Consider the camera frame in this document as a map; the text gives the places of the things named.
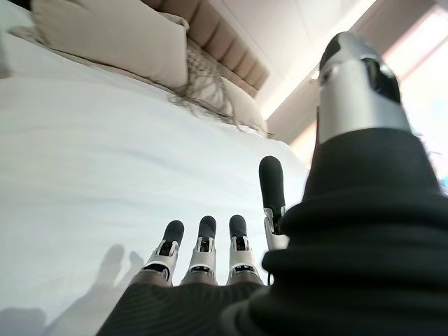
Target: channel-tufted headboard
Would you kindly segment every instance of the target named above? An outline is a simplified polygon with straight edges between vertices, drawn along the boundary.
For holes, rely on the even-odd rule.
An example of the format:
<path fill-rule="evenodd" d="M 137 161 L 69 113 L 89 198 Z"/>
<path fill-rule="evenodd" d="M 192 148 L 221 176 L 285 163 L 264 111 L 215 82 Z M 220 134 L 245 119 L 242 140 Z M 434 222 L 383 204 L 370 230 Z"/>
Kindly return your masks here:
<path fill-rule="evenodd" d="M 223 77 L 256 96 L 268 71 L 207 0 L 142 1 L 156 11 L 186 19 L 190 24 L 188 42 L 215 59 Z"/>

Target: wall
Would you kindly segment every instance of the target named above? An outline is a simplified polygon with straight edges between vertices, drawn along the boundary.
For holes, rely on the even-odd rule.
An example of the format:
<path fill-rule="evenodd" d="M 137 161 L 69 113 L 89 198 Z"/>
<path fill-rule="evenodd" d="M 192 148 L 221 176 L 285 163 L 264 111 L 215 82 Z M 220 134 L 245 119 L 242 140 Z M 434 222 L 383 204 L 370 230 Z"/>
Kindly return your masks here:
<path fill-rule="evenodd" d="M 434 4 L 434 0 L 377 0 L 351 31 L 382 54 Z M 317 82 L 302 81 L 267 120 L 274 138 L 287 144 L 296 140 L 315 121 L 318 99 Z"/>

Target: ribbed fabric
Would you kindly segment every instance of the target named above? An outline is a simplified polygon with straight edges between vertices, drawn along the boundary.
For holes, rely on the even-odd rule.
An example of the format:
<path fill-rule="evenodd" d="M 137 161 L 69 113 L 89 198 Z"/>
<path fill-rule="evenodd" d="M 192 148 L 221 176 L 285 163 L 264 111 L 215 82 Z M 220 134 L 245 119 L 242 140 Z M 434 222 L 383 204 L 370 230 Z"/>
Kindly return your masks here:
<path fill-rule="evenodd" d="M 194 283 L 172 288 L 133 284 L 98 336 L 215 335 L 224 308 L 263 287 L 255 283 L 232 286 Z"/>

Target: beige pillow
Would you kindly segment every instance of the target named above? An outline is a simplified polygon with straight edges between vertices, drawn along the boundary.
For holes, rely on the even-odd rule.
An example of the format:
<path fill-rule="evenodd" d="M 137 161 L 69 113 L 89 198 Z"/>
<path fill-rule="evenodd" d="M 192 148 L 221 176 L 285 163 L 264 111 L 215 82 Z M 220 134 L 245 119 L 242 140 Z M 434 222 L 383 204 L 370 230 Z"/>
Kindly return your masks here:
<path fill-rule="evenodd" d="M 232 103 L 234 121 L 237 125 L 249 126 L 264 137 L 267 136 L 267 124 L 260 113 L 256 101 L 243 89 L 221 77 L 227 96 Z"/>
<path fill-rule="evenodd" d="M 140 0 L 33 0 L 49 47 L 178 88 L 187 82 L 186 28 Z"/>

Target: black fingertip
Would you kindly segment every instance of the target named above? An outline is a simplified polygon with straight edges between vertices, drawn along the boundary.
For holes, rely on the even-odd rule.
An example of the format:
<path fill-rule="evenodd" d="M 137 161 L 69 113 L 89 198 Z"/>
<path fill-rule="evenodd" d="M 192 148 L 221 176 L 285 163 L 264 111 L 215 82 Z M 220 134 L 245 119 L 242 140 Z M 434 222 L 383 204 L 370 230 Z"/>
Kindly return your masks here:
<path fill-rule="evenodd" d="M 177 242 L 180 246 L 182 242 L 184 227 L 181 221 L 173 220 L 167 225 L 163 239 L 167 242 Z"/>
<path fill-rule="evenodd" d="M 216 220 L 212 216 L 205 216 L 199 223 L 198 237 L 211 237 L 215 239 L 216 234 Z"/>
<path fill-rule="evenodd" d="M 230 238 L 232 237 L 247 237 L 246 221 L 243 216 L 234 215 L 229 222 Z"/>

